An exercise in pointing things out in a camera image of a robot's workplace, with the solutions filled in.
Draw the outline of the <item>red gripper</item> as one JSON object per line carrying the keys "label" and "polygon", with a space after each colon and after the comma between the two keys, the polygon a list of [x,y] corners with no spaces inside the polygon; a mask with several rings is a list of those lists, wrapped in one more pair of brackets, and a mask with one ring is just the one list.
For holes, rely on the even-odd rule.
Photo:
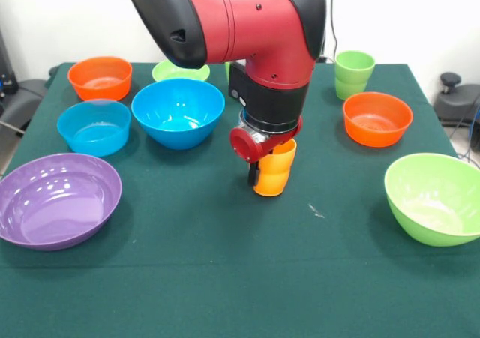
{"label": "red gripper", "polygon": [[260,178],[260,160],[268,154],[284,153],[293,139],[302,129],[303,119],[300,118],[297,126],[284,133],[267,133],[247,124],[242,116],[237,127],[234,127],[229,140],[234,152],[243,160],[250,163],[247,184],[255,187]]}

